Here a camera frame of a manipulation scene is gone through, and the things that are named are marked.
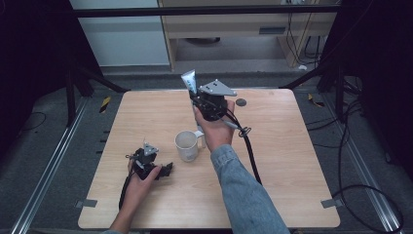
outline mug handle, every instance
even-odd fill
[[[197,138],[202,137],[202,138],[201,138],[201,142],[202,142],[202,143],[201,143],[201,147],[202,147],[202,148],[207,147],[207,145],[206,145],[206,138],[205,138],[204,133],[203,133],[202,131],[200,131],[200,130],[197,130],[197,131],[194,132],[194,134],[195,134],[195,136],[196,136]]]

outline metal rail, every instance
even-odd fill
[[[66,152],[66,149],[70,143],[70,140],[73,138],[74,133],[82,119],[82,116],[85,111],[86,104],[88,103],[87,97],[82,97],[77,109],[77,116],[74,119],[72,125],[66,128],[63,133],[63,136],[58,143],[54,154],[52,155],[51,160],[49,161],[48,166],[42,174],[39,182],[37,183],[36,188],[34,189],[29,201],[27,202],[24,210],[21,212],[19,219],[16,221],[15,225],[12,228],[11,233],[13,234],[24,234],[27,232],[30,227],[31,221],[36,215],[37,210],[40,207],[40,204],[43,201],[43,198],[48,191],[48,188],[55,176],[55,173],[58,169],[58,165],[61,162],[61,159]]]

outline tube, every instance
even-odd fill
[[[188,71],[181,75],[186,88],[193,94],[197,93],[197,82],[195,80],[195,70]]]

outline human arm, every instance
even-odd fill
[[[234,107],[235,104],[228,101],[232,112]],[[206,135],[233,232],[289,233],[265,188],[245,169],[232,148],[234,130],[221,120],[204,120],[198,108],[194,111]]]
[[[112,225],[110,225],[109,230],[104,232],[105,234],[129,233],[131,222],[133,221],[137,208],[148,195],[151,184],[160,170],[160,166],[154,168],[144,180],[141,180],[137,174],[131,175],[131,180],[125,193],[123,206],[116,215]]]

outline denim sleeve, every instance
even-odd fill
[[[265,188],[245,169],[231,145],[210,155],[234,233],[285,233],[282,221]]]

